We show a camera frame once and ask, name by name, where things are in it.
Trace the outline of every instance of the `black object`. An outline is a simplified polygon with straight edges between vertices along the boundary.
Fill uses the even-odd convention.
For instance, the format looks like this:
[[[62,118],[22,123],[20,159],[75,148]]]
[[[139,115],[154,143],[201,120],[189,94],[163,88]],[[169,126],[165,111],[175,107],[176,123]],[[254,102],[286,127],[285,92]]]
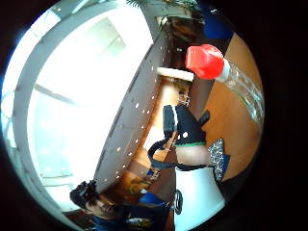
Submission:
[[[183,196],[181,194],[181,191],[179,191],[179,190],[175,191],[173,206],[174,206],[174,212],[177,215],[180,215],[182,213]]]
[[[179,104],[175,107],[175,111],[178,116],[177,131],[179,133],[180,139],[176,141],[178,145],[193,145],[194,143],[203,143],[205,140],[205,132],[202,131],[199,121],[202,121],[202,125],[209,120],[210,113],[206,111],[201,119],[197,121],[193,114],[188,110],[188,108],[182,104]],[[207,165],[198,165],[198,166],[186,166],[179,163],[167,163],[154,160],[153,156],[157,150],[164,150],[165,144],[172,137],[174,131],[174,113],[170,105],[166,105],[163,108],[164,114],[164,134],[165,138],[161,141],[156,141],[152,144],[150,149],[147,152],[148,159],[151,162],[151,165],[157,169],[165,169],[169,167],[178,167],[180,170],[188,171],[195,170],[203,167],[208,167]],[[189,137],[186,139],[183,137],[183,134],[189,133]]]
[[[91,180],[88,183],[83,181],[75,190],[70,192],[69,197],[79,207],[87,209],[87,202],[98,197],[98,192],[96,191],[96,181]]]

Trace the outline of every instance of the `black hair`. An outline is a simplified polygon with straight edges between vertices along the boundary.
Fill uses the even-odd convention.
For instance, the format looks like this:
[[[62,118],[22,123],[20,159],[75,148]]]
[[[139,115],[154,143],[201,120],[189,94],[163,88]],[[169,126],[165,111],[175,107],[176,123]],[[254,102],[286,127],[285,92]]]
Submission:
[[[92,180],[86,183],[83,181],[76,187],[75,190],[71,191],[69,198],[74,204],[78,205],[83,209],[87,209],[87,202],[93,203],[95,199],[98,199],[98,192],[96,191],[96,181]]]

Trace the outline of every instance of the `plastic bottle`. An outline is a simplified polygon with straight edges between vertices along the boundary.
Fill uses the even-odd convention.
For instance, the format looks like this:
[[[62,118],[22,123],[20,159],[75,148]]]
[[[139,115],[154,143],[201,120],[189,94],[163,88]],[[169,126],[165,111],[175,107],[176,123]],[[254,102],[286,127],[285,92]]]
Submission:
[[[262,131],[263,94],[245,73],[224,59],[215,46],[210,44],[190,46],[186,56],[186,68],[192,70],[199,78],[216,79],[234,91],[243,100],[259,131]]]

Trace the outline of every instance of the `red cap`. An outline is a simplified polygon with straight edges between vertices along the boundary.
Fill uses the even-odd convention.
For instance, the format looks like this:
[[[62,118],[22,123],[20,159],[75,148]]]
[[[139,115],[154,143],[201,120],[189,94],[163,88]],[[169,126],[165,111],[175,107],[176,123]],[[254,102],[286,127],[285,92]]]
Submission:
[[[185,65],[201,79],[215,79],[223,70],[223,56],[213,45],[190,46]]]

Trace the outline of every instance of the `man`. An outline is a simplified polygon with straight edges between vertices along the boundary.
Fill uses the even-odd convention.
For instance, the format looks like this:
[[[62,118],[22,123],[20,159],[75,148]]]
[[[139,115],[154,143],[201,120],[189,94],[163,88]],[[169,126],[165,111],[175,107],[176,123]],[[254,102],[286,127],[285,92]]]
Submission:
[[[70,199],[85,213],[93,215],[95,228],[104,230],[164,230],[170,206],[116,205],[96,191],[96,182],[81,183],[70,193]]]
[[[225,204],[218,188],[228,166],[229,156],[223,153],[223,139],[205,147],[202,125],[209,113],[196,120],[184,105],[164,106],[165,139],[155,142],[148,150],[152,166],[164,169],[175,167],[176,192],[172,208],[176,231],[187,231],[215,215]],[[162,163],[153,159],[158,149],[173,132],[178,163]],[[93,183],[84,182],[70,195],[72,201],[95,215],[95,222],[105,229],[98,230],[164,230],[170,208],[167,205],[148,208],[144,206],[111,205],[99,200]]]

